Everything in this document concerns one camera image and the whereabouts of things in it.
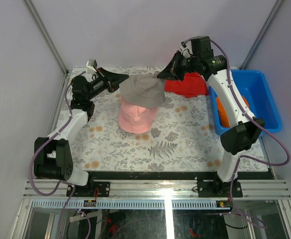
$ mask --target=gray wall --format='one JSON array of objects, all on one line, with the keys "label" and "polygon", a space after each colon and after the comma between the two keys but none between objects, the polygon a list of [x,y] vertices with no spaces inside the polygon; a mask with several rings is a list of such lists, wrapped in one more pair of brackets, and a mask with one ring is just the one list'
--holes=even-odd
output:
[{"label": "gray wall", "polygon": [[243,63],[276,0],[33,0],[68,68],[164,66],[180,42],[208,35]]},{"label": "gray wall", "polygon": [[0,239],[8,238],[62,77],[22,1],[0,0]]},{"label": "gray wall", "polygon": [[[261,43],[249,66],[265,73],[283,121],[278,136],[291,151],[291,0],[287,1]],[[286,159],[281,147],[266,137],[270,157],[274,162]],[[291,162],[275,168],[280,178],[285,178],[291,191]]]}]

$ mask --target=folded red fabric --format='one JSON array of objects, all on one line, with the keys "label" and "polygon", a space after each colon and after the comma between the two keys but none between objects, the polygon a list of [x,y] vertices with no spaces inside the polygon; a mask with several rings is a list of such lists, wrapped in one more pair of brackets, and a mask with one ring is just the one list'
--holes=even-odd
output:
[{"label": "folded red fabric", "polygon": [[186,98],[197,97],[198,95],[209,95],[205,80],[197,73],[184,75],[183,81],[166,81],[165,91],[174,92]]}]

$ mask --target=blue bin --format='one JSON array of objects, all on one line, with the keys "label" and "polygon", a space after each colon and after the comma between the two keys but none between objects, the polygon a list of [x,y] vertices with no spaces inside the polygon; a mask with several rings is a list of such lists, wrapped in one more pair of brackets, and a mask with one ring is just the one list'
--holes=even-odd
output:
[{"label": "blue bin", "polygon": [[[269,132],[279,132],[282,129],[282,122],[264,74],[260,71],[232,70],[232,75],[239,92],[248,101],[250,110],[257,118],[264,119],[265,128]],[[221,125],[216,105],[217,95],[211,87],[209,91],[212,102],[215,132],[221,135],[229,130],[229,128],[225,128]]]}]

